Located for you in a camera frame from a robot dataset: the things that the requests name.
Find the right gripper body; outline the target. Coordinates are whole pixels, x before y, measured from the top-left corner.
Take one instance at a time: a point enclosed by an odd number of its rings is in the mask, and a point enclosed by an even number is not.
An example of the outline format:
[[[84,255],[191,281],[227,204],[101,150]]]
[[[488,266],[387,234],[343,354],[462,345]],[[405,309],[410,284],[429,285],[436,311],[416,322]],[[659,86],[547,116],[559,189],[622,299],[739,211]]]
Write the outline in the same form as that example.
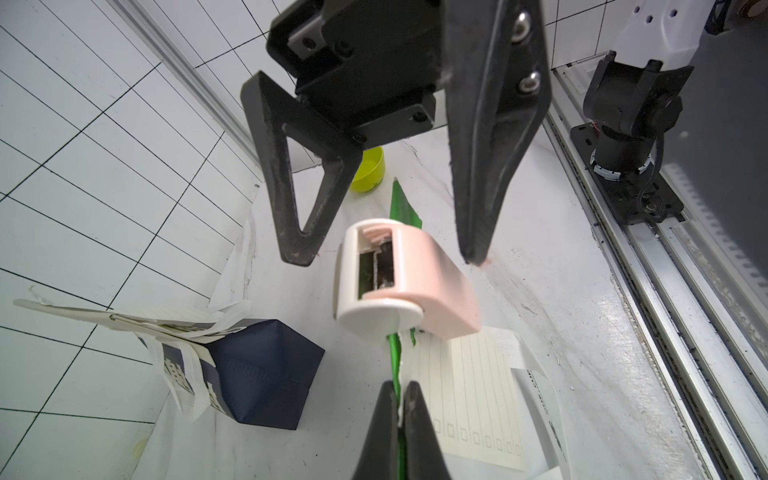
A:
[[[296,1],[267,50],[307,106],[372,148],[434,127],[441,36],[438,1]]]

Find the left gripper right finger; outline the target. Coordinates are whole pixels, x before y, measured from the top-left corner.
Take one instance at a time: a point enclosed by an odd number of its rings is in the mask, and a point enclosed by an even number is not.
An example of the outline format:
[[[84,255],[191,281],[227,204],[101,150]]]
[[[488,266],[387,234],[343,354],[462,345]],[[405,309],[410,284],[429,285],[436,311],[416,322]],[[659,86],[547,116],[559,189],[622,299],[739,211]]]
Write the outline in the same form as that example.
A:
[[[405,478],[450,480],[426,400],[419,383],[415,381],[411,381],[405,390],[402,431],[405,441]]]

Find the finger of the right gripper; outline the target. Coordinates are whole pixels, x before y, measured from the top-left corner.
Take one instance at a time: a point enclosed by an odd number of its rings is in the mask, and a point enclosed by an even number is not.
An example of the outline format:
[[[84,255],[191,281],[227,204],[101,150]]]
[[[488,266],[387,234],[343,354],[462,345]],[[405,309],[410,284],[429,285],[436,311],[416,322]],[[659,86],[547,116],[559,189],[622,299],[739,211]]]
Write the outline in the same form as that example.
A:
[[[266,73],[241,89],[280,258],[313,263],[361,164],[362,145]]]
[[[541,3],[443,2],[442,67],[458,244],[480,265],[552,100]]]

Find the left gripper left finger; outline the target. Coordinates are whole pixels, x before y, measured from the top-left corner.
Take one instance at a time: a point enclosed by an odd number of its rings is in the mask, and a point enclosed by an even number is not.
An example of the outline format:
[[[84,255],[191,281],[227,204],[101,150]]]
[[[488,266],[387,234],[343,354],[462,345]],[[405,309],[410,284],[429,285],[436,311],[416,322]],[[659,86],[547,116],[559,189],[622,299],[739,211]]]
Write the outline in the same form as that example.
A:
[[[382,384],[352,479],[395,480],[399,472],[398,402],[394,384]]]

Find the green white bag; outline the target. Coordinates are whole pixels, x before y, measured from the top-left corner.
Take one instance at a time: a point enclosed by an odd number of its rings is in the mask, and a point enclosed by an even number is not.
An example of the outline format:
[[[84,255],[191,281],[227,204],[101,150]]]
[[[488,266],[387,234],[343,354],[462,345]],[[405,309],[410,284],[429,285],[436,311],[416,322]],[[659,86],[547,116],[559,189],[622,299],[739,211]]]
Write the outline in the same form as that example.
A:
[[[404,394],[418,383],[439,453],[454,472],[487,478],[507,468],[530,479],[572,478],[554,388],[516,332],[486,327],[444,342],[416,329],[393,340],[391,352],[396,391]],[[497,429],[521,437],[525,422],[536,430],[529,449],[542,452],[543,467],[526,467],[520,456],[489,447],[482,435]]]

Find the navy beige bag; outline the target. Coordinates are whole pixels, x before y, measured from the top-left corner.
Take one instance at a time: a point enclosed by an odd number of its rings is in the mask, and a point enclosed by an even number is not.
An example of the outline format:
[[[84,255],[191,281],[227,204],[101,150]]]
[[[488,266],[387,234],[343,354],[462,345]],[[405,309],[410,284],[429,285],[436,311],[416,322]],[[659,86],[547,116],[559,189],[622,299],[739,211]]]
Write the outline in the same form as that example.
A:
[[[258,319],[238,333],[197,343],[110,318],[129,309],[99,311],[26,299],[14,303],[133,334],[147,349],[180,413],[191,421],[213,408],[240,424],[295,430],[325,354],[278,319]]]

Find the pink stapler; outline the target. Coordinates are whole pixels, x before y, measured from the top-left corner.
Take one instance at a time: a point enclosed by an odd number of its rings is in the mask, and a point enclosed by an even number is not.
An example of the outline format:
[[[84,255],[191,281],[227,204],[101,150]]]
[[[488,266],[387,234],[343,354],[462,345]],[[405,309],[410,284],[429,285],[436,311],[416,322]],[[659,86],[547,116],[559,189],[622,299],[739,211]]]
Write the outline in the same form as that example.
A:
[[[425,231],[389,219],[349,227],[335,271],[334,319],[370,341],[417,328],[441,340],[475,334],[472,286]]]

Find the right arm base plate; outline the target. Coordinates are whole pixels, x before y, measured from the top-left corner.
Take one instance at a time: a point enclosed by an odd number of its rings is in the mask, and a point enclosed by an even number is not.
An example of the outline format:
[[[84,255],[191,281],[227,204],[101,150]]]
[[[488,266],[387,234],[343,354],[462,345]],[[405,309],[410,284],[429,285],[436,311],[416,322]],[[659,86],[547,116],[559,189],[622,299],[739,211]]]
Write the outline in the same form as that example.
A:
[[[599,136],[598,129],[589,123],[570,130],[570,139],[578,155],[620,225],[646,221],[660,223],[682,213],[683,202],[661,174],[643,190],[654,170],[654,160],[651,156],[648,156],[641,167],[630,172],[616,172],[599,166],[595,157]]]

